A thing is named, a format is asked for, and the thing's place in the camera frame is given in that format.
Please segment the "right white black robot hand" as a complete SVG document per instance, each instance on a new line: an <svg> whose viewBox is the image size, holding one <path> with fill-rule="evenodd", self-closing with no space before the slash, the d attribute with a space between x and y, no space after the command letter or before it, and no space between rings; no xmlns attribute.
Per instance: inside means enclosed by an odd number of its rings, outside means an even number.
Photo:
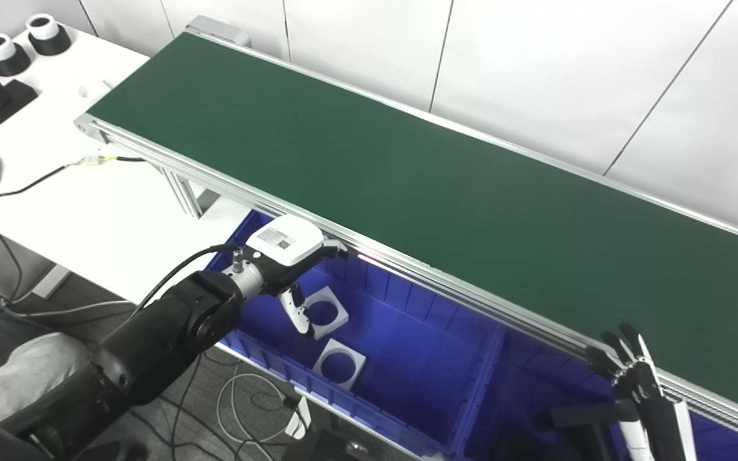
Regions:
<svg viewBox="0 0 738 461"><path fill-rule="evenodd" d="M587 367L611 385L613 400L551 407L537 415L539 430L562 432L568 438L568 453L554 458L619 460L610 434L610 426L616 425L626 460L697 459L687 403L666 396L641 333L626 322L619 330L620 336L609 330L600 334L613 356L600 347L586 348Z"/></svg>

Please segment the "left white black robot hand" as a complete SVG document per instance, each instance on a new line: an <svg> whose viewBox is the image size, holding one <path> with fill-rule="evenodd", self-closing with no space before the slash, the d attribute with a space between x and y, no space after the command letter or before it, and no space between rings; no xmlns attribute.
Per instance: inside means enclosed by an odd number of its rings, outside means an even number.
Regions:
<svg viewBox="0 0 738 461"><path fill-rule="evenodd" d="M299 278L324 259L348 256L338 239L324 236L313 223L283 215L266 223L246 240L243 262L233 280L247 297L278 298L296 330L309 336L313 327L306 314L306 298Z"/></svg>

